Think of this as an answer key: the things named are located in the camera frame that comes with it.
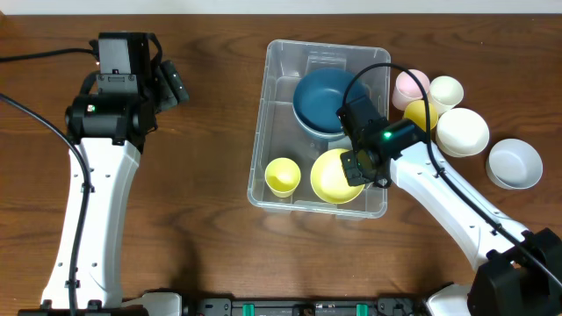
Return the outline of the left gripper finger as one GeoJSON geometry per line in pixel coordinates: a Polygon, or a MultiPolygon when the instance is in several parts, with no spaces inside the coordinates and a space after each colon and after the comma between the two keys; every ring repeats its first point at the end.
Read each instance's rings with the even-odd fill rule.
{"type": "Polygon", "coordinates": [[[187,102],[190,99],[189,93],[185,88],[184,82],[179,75],[175,64],[172,61],[164,61],[160,65],[160,68],[166,75],[170,88],[176,96],[178,104],[187,102]]]}
{"type": "Polygon", "coordinates": [[[166,75],[161,68],[155,71],[155,80],[158,86],[158,106],[157,112],[168,111],[178,105],[176,96],[170,88],[166,75]]]}

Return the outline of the yellow bowl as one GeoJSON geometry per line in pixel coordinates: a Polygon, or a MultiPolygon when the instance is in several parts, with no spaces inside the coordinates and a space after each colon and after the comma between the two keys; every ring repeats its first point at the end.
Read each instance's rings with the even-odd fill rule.
{"type": "Polygon", "coordinates": [[[319,156],[314,162],[310,182],[313,192],[322,201],[340,205],[350,202],[364,190],[364,184],[350,186],[343,172],[341,154],[348,149],[335,148],[319,156]]]}

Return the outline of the dark blue bowl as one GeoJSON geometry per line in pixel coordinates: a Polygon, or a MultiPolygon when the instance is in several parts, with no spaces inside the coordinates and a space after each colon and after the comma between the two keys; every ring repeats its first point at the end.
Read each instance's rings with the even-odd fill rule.
{"type": "Polygon", "coordinates": [[[296,112],[294,112],[293,114],[294,114],[295,119],[299,123],[299,126],[307,134],[309,134],[311,137],[314,137],[315,139],[325,140],[325,141],[337,141],[337,140],[341,140],[345,137],[345,134],[344,134],[343,131],[340,131],[339,133],[324,133],[324,132],[316,131],[313,128],[307,126],[304,123],[304,121],[297,115],[296,112]]]}
{"type": "Polygon", "coordinates": [[[293,110],[304,126],[320,134],[339,134],[336,112],[354,75],[339,68],[319,68],[303,77],[293,95],[293,110]]]}

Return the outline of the light grey bowl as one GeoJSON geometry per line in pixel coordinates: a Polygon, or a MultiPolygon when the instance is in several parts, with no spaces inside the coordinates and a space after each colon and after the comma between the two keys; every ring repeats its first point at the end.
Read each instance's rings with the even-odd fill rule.
{"type": "Polygon", "coordinates": [[[543,175],[540,154],[529,143],[518,139],[497,142],[486,160],[486,173],[497,186],[506,190],[526,190],[543,175]]]}

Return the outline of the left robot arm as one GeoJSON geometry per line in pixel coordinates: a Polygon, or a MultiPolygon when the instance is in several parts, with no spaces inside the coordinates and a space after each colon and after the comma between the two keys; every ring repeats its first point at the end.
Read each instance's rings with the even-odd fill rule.
{"type": "Polygon", "coordinates": [[[126,205],[156,116],[189,95],[171,61],[152,55],[153,33],[102,32],[99,69],[65,111],[71,180],[56,262],[41,296],[44,310],[120,308],[120,255],[126,205]]]}

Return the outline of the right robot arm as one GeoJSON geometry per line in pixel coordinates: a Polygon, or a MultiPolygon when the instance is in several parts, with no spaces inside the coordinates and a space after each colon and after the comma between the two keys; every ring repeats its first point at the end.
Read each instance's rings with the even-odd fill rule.
{"type": "Polygon", "coordinates": [[[403,189],[446,230],[476,272],[472,284],[450,284],[426,298],[429,315],[561,313],[561,239],[552,230],[533,233],[497,209],[411,120],[341,122],[352,144],[341,156],[348,183],[403,189]]]}

